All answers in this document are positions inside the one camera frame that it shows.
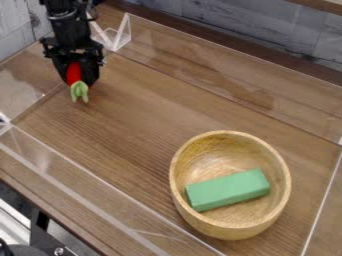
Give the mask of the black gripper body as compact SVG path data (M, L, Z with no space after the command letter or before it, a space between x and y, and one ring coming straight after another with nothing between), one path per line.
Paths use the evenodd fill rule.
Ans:
M83 41L76 48L61 46L55 37L44 37L40 40L40 44L43 45L43 54L45 58L76 60L84 57L88 61L93 61L99 66L104 64L104 46L92 39Z

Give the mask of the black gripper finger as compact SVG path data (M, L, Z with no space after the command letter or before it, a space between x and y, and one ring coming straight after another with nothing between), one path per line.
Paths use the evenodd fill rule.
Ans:
M64 57L53 57L52 63L61 80L67 81L67 69L69 65L69 60Z
M92 87L100 77L101 62L96 58L84 57L80 60L81 81Z

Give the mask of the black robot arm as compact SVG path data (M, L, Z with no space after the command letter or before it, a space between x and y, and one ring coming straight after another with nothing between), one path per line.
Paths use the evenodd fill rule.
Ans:
M52 60L61 80L92 86L104 64L104 46L91 38L87 0L39 0L45 7L53 36L40 39L44 57Z

